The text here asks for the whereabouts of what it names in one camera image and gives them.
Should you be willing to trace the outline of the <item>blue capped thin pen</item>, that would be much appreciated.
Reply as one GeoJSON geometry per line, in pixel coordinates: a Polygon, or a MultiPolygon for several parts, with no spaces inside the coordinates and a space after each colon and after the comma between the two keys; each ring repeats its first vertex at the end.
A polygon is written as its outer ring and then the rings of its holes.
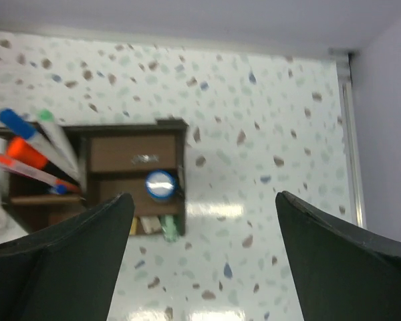
{"type": "Polygon", "coordinates": [[[65,195],[68,192],[68,188],[65,185],[58,184],[50,187],[49,192],[54,195],[65,195]]]}

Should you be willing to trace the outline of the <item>orange pink pen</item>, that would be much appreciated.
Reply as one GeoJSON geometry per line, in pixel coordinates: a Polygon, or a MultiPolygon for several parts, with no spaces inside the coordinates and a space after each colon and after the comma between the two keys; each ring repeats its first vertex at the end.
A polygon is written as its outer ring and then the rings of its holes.
{"type": "Polygon", "coordinates": [[[37,168],[31,167],[25,163],[22,163],[14,158],[0,153],[0,169],[7,172],[16,173],[18,175],[29,177],[36,181],[41,181],[48,184],[49,186],[55,186],[58,184],[65,185],[68,188],[68,192],[80,194],[81,190],[77,185],[69,183],[65,180],[59,179],[54,175],[41,171],[37,168]]]}

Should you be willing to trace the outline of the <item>black orange highlighter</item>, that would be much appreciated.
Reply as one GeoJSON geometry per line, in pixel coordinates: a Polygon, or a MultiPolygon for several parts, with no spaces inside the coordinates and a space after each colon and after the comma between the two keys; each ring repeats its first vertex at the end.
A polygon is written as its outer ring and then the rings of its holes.
{"type": "Polygon", "coordinates": [[[21,137],[14,137],[7,145],[6,155],[29,166],[42,170],[46,173],[63,179],[74,185],[79,185],[77,181],[55,166],[45,156],[27,144],[21,137]]]}

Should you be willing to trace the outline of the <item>blue cylindrical stamp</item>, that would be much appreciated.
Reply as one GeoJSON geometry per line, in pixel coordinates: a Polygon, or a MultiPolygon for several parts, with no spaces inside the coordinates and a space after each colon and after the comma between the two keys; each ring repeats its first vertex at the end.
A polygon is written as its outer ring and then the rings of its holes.
{"type": "Polygon", "coordinates": [[[176,193],[175,178],[163,170],[152,171],[145,179],[144,185],[151,199],[156,202],[167,202],[176,193]]]}

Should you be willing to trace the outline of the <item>brown wooden desk organizer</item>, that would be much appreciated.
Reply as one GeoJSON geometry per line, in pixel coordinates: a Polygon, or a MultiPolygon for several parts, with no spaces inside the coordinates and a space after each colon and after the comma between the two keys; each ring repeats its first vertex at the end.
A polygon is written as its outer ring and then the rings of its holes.
{"type": "Polygon", "coordinates": [[[2,205],[28,232],[39,231],[93,207],[118,193],[130,193],[135,216],[174,218],[186,233],[185,143],[188,125],[182,119],[157,119],[150,124],[64,126],[78,156],[82,194],[53,195],[45,183],[9,174],[2,205]],[[156,201],[145,180],[157,170],[169,173],[176,193],[156,201]]]}

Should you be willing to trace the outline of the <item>beige eraser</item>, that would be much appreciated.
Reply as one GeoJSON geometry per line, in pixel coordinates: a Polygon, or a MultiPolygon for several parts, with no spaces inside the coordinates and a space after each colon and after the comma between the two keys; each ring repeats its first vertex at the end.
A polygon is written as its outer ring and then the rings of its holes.
{"type": "Polygon", "coordinates": [[[140,224],[145,234],[150,235],[162,231],[160,219],[154,216],[140,217],[140,224]]]}

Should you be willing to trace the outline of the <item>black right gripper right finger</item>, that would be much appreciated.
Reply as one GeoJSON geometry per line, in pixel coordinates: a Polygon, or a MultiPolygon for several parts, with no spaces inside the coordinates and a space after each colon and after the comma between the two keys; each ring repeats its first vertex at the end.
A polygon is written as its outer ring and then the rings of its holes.
{"type": "Polygon", "coordinates": [[[305,320],[401,320],[401,242],[288,191],[275,205],[305,320]]]}

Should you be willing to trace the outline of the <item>green transparent clip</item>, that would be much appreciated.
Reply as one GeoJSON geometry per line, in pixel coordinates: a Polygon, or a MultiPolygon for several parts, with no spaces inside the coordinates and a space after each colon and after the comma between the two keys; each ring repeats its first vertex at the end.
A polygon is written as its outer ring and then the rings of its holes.
{"type": "Polygon", "coordinates": [[[169,242],[175,242],[178,239],[178,230],[173,215],[164,215],[160,218],[162,234],[164,239],[169,242]]]}

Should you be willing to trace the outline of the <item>blue capped white marker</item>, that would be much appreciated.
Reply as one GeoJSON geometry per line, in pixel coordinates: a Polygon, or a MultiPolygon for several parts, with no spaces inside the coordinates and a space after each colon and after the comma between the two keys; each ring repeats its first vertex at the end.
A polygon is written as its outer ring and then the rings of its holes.
{"type": "Polygon", "coordinates": [[[34,126],[22,119],[12,109],[5,108],[0,111],[0,122],[61,170],[73,170],[52,144],[34,126]]]}

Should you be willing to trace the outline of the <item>green capped white marker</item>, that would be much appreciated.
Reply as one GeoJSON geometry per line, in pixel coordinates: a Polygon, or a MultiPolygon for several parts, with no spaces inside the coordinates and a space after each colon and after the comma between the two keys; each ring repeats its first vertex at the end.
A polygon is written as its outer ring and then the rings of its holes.
{"type": "Polygon", "coordinates": [[[55,149],[71,167],[74,180],[78,181],[80,179],[78,159],[63,128],[55,122],[53,114],[47,109],[40,110],[37,113],[37,119],[55,149]]]}

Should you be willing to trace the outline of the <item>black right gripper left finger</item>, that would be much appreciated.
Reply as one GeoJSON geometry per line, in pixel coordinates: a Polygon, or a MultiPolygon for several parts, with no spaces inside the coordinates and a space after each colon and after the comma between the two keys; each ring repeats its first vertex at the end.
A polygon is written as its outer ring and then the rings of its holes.
{"type": "Polygon", "coordinates": [[[106,320],[134,209],[121,193],[0,244],[0,320],[106,320]]]}

